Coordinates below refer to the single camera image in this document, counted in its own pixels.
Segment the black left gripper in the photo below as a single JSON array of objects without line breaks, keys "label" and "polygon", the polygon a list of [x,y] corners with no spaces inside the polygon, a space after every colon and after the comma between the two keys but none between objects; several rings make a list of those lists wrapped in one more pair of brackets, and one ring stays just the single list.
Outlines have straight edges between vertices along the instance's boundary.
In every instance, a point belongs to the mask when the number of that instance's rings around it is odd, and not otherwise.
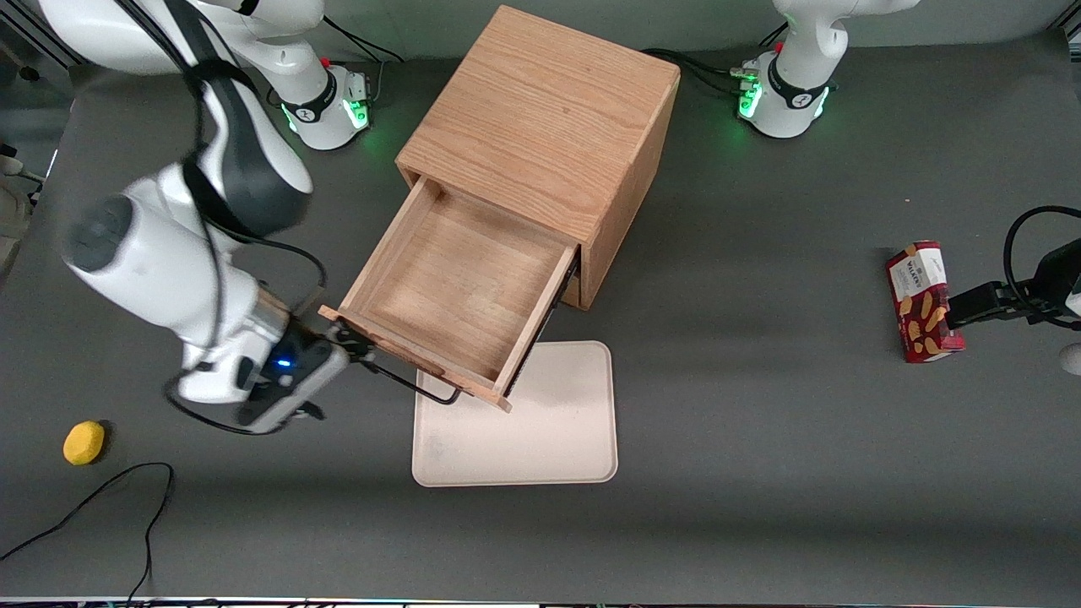
[{"label": "black left gripper", "polygon": [[1029,282],[1015,285],[977,285],[948,300],[946,323],[958,330],[969,323],[987,322],[1005,313],[1002,319],[1022,319],[1026,323],[1047,323],[1080,328],[1080,239],[1060,246],[1042,257],[1035,272],[1035,294]]}]

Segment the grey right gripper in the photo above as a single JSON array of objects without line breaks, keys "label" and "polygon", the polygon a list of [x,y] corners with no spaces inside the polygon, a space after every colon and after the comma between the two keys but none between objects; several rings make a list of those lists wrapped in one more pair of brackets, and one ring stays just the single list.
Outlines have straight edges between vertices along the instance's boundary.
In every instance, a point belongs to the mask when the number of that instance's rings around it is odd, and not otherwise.
[{"label": "grey right gripper", "polygon": [[370,339],[348,323],[334,325],[334,341],[319,334],[285,334],[270,351],[258,381],[236,411],[236,423],[251,434],[270,434],[295,418],[326,419],[313,394],[339,376],[349,361],[378,368]]}]

